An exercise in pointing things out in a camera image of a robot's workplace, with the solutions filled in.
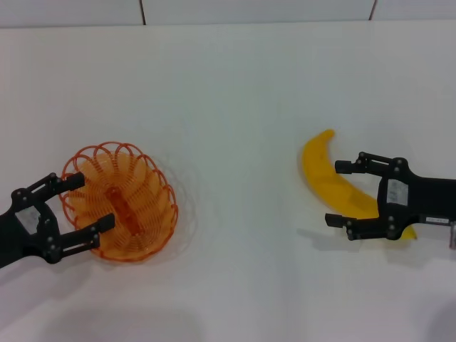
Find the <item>yellow banana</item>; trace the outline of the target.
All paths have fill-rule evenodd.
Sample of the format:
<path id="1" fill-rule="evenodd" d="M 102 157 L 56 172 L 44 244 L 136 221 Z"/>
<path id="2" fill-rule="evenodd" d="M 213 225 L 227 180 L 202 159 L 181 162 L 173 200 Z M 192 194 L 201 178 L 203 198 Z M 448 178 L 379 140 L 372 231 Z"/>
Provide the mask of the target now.
<path id="1" fill-rule="evenodd" d="M 333 214 L 356 219 L 379 218 L 376 198 L 358 189 L 335 171 L 329 157 L 328 144 L 335 135 L 332 129 L 319 133 L 305 145 L 301 155 L 304 177 L 310 189 L 335 212 Z M 405 228 L 399 239 L 417 239 L 413 225 Z"/>

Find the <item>orange plastic wire basket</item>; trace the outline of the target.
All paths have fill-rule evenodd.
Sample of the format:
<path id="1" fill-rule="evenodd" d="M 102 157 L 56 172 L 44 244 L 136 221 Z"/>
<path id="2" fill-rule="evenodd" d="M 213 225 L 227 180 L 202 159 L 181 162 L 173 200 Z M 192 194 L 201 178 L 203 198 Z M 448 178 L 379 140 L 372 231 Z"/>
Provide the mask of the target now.
<path id="1" fill-rule="evenodd" d="M 67 180 L 82 172 L 85 184 L 60 195 L 75 230 L 114 214 L 115 226 L 101 234 L 97 257 L 116 262 L 144 261 L 160 252 L 175 232 L 179 210 L 175 192 L 154 160 L 137 146 L 108 141 L 80 149 L 63 166 Z"/>

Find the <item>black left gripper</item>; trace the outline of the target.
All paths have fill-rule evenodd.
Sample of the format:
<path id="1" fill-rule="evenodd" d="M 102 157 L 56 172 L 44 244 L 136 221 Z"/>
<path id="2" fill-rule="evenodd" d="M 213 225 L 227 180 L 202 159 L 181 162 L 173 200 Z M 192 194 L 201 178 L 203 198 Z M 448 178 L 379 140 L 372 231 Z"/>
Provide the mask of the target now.
<path id="1" fill-rule="evenodd" d="M 115 227 L 114 214 L 105 215 L 82 229 L 61 234 L 55 214 L 44 203 L 56 195 L 84 185 L 82 172 L 66 179 L 52 172 L 28 187 L 14 190 L 11 193 L 11 207 L 0 214 L 0 269 L 29 256 L 56 264 L 63 258 L 100 247 L 101 234 Z M 35 232 L 27 230 L 17 216 L 32 208 L 38 212 Z"/>

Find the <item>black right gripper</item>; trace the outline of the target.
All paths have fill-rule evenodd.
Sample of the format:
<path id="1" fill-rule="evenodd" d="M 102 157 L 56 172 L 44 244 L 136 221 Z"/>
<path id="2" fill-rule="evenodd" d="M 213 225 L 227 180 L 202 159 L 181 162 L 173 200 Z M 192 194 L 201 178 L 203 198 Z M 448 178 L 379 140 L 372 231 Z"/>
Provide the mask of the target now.
<path id="1" fill-rule="evenodd" d="M 456 225 L 456 180 L 421 177 L 404 158 L 360 152 L 355 162 L 335 161 L 337 174 L 380 175 L 379 218 L 325 214 L 329 227 L 346 230 L 349 240 L 399 239 L 413 224 Z"/>

